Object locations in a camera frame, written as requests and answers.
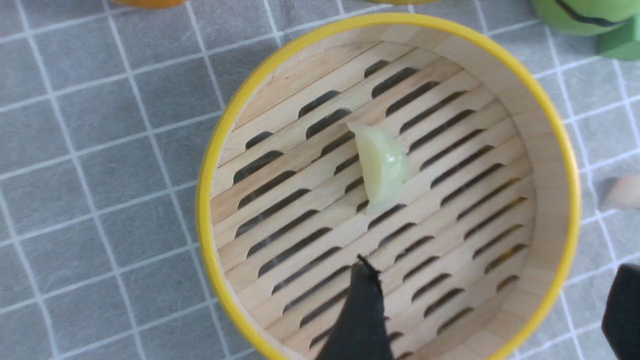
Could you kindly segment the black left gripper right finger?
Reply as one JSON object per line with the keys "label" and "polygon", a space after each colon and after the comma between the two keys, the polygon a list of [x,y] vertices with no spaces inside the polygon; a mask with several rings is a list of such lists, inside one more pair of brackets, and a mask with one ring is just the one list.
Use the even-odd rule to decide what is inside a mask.
{"label": "black left gripper right finger", "polygon": [[617,269],[606,299],[601,330],[618,360],[640,358],[640,267]]}

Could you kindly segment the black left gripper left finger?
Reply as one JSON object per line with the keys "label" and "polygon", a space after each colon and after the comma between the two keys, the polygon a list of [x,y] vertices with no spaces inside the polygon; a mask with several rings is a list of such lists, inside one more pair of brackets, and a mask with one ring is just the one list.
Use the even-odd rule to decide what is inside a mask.
{"label": "black left gripper left finger", "polygon": [[317,354],[318,360],[393,360],[386,329],[380,271],[358,255],[338,319]]}

